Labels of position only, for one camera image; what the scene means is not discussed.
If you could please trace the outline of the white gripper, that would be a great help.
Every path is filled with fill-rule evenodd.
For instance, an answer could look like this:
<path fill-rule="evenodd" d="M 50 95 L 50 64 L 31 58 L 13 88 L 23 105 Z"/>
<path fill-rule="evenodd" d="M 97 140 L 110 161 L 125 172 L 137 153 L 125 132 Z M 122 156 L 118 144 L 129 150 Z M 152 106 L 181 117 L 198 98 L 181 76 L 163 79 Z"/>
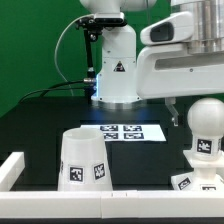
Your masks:
<path fill-rule="evenodd" d="M 175 97 L 224 92 L 224 38 L 196 40 L 199 26 L 192 12 L 183 11 L 140 33 L 136 92 L 143 99 L 166 98 L 175 126 Z"/>

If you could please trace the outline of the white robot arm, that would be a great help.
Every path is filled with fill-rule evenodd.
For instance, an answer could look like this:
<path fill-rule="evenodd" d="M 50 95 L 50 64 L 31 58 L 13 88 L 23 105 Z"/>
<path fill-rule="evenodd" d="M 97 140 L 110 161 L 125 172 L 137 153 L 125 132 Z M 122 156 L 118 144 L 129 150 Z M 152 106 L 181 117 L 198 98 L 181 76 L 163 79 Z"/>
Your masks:
<path fill-rule="evenodd" d="M 102 37 L 95 105 L 131 108 L 161 99 L 178 118 L 177 97 L 224 92 L 224 0 L 171 0 L 171 14 L 136 33 L 127 12 L 158 0 L 80 0 L 88 38 Z"/>

